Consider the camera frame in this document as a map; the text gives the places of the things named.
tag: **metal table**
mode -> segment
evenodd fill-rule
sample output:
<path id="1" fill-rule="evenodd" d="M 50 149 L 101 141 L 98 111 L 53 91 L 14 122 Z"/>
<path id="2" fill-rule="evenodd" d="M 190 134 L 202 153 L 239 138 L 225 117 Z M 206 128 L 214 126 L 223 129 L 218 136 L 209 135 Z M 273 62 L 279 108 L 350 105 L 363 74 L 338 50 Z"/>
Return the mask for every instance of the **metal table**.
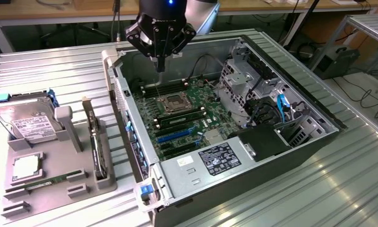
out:
<path id="1" fill-rule="evenodd" d="M 335 29 L 326 45 L 323 46 L 319 55 L 315 55 L 310 61 L 309 68 L 311 70 L 315 69 L 317 65 L 319 64 L 326 51 L 334 44 L 335 39 L 339 37 L 341 32 L 346 25 L 351 25 L 359 31 L 362 31 L 367 36 L 378 41 L 378 14 L 373 15 L 347 15 L 345 16 L 338 28 Z"/>
<path id="2" fill-rule="evenodd" d="M 247 35 L 349 129 L 294 170 L 233 198 L 179 226 L 334 226 L 378 225 L 378 128 L 319 78 L 263 34 L 254 30 L 213 33 Z M 52 87 L 61 105 L 72 105 L 73 121 L 85 120 L 81 96 L 93 98 L 96 114 L 106 121 L 118 188 L 114 192 L 22 219 L 8 226 L 150 226 L 137 210 L 132 169 L 109 105 L 100 52 L 129 45 L 100 44 L 2 54 L 0 92 Z M 5 160 L 0 127 L 0 175 Z"/>

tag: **white label sticker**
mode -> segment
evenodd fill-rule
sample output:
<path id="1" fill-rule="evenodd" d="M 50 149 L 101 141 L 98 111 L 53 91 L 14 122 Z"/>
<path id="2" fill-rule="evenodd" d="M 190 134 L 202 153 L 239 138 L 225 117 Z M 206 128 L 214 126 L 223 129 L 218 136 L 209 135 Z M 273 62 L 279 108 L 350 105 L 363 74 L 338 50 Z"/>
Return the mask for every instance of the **white label sticker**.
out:
<path id="1" fill-rule="evenodd" d="M 12 121 L 26 140 L 36 140 L 54 135 L 48 116 L 32 117 Z"/>
<path id="2" fill-rule="evenodd" d="M 177 160 L 177 165 L 182 167 L 193 162 L 191 156 L 182 157 Z"/>

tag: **warning label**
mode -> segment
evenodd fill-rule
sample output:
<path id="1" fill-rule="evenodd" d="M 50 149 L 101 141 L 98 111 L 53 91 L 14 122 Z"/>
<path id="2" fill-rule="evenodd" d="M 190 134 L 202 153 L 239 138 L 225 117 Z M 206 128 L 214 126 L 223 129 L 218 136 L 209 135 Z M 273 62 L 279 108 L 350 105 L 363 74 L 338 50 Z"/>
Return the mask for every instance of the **warning label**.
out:
<path id="1" fill-rule="evenodd" d="M 227 143 L 201 151 L 199 156 L 209 174 L 213 176 L 241 165 L 241 161 Z"/>
<path id="2" fill-rule="evenodd" d="M 36 140 L 54 135 L 54 129 L 48 116 L 14 120 L 12 123 L 26 140 Z"/>

